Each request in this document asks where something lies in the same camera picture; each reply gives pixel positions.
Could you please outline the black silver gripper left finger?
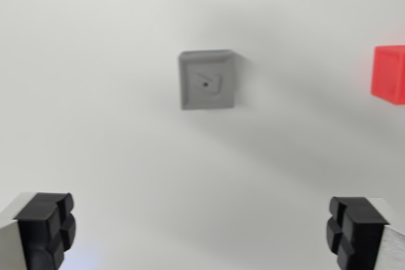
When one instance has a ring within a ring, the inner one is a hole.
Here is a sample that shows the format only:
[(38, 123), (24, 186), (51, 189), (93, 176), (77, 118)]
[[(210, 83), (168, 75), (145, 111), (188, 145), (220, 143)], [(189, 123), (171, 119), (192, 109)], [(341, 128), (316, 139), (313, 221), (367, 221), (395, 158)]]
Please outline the black silver gripper left finger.
[(23, 192), (1, 210), (1, 269), (56, 270), (76, 233), (70, 193)]

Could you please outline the black silver gripper right finger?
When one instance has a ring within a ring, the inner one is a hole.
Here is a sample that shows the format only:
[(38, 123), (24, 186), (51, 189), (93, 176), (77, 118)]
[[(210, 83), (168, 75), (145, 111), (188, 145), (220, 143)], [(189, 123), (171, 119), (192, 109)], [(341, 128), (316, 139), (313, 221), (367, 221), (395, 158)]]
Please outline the black silver gripper right finger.
[(344, 270), (404, 269), (404, 214), (380, 197), (332, 197), (329, 250)]

